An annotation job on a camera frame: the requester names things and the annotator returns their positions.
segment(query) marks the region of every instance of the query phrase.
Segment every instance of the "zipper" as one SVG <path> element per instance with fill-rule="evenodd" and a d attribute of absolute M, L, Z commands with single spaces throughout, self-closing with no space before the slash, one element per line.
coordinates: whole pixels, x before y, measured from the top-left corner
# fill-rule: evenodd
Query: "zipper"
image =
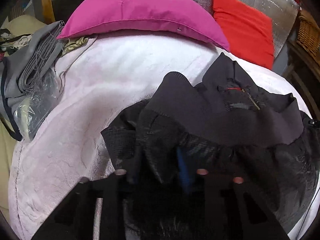
<path fill-rule="evenodd" d="M 258 110 L 260 110 L 260 107 L 259 107 L 258 104 L 253 100 L 252 96 L 251 96 L 248 92 L 246 92 L 244 89 L 242 89 L 241 92 L 247 93 L 247 95 L 248 95 L 249 99 L 251 100 L 251 102 L 253 103 L 253 105 L 254 105 Z"/>

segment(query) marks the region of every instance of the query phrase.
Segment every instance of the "gray fabric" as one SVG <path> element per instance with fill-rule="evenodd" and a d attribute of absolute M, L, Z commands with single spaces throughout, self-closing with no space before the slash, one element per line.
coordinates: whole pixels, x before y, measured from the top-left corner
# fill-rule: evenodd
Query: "gray fabric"
<path fill-rule="evenodd" d="M 63 22 L 60 21 L 37 30 L 27 46 L 7 57 L 8 73 L 4 95 L 8 99 L 12 114 L 26 97 L 26 93 L 34 89 L 61 52 L 62 43 L 57 41 L 56 37 L 62 28 Z M 0 74 L 3 68 L 3 62 L 1 62 Z M 0 111 L 7 118 L 3 104 L 0 106 Z"/>

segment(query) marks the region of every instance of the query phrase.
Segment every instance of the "beige cushion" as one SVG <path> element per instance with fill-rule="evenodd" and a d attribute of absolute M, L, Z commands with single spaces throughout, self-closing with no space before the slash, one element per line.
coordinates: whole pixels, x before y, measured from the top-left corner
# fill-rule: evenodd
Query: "beige cushion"
<path fill-rule="evenodd" d="M 22 15 L 10 22 L 5 22 L 2 28 L 7 28 L 15 36 L 20 36 L 29 33 L 33 34 L 36 30 L 39 30 L 44 26 L 46 26 L 46 24 L 38 21 L 32 16 Z M 0 123 L 0 210 L 8 222 L 10 221 L 8 182 L 15 143 L 16 141 L 10 137 L 3 124 Z"/>
<path fill-rule="evenodd" d="M 16 140 L 11 138 L 4 125 L 0 122 L 0 210 L 8 222 L 8 182 L 15 144 Z"/>
<path fill-rule="evenodd" d="M 13 35 L 20 36 L 23 34 L 33 34 L 36 30 L 39 30 L 44 26 L 46 26 L 46 24 L 30 15 L 21 15 L 4 24 L 3 27 L 7 28 Z"/>

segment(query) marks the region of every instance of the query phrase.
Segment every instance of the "black cable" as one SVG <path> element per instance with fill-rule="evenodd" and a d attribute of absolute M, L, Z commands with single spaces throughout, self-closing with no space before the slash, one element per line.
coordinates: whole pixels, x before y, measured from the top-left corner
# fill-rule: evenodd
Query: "black cable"
<path fill-rule="evenodd" d="M 310 208 L 311 208 L 313 202 L 315 201 L 315 199 L 316 199 L 316 197 L 317 197 L 317 195 L 318 195 L 318 193 L 319 193 L 319 190 L 320 190 L 320 188 L 318 188 L 315 197 L 314 197 L 313 200 L 311 201 L 311 204 L 310 204 L 310 206 L 309 206 L 309 208 L 308 208 L 308 211 L 307 211 L 307 213 L 306 213 L 306 215 L 305 215 L 305 217 L 304 217 L 304 219 L 303 219 L 303 222 L 302 222 L 302 224 L 301 224 L 301 227 L 300 227 L 300 229 L 299 229 L 299 232 L 298 232 L 297 235 L 296 235 L 295 240 L 298 239 L 298 236 L 299 236 L 299 234 L 300 234 L 300 232 L 301 232 L 301 229 L 302 229 L 302 227 L 303 227 L 303 224 L 304 224 L 304 222 L 306 221 L 306 218 L 307 218 L 307 216 L 308 216 L 308 213 L 309 213 L 309 211 L 310 211 Z"/>

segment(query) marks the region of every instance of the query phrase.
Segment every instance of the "red pillow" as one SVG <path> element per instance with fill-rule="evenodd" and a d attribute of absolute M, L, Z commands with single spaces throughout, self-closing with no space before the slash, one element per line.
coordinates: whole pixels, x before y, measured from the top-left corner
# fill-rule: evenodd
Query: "red pillow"
<path fill-rule="evenodd" d="M 227 37 L 233 55 L 272 69 L 271 18 L 239 0 L 213 0 L 213 17 Z"/>

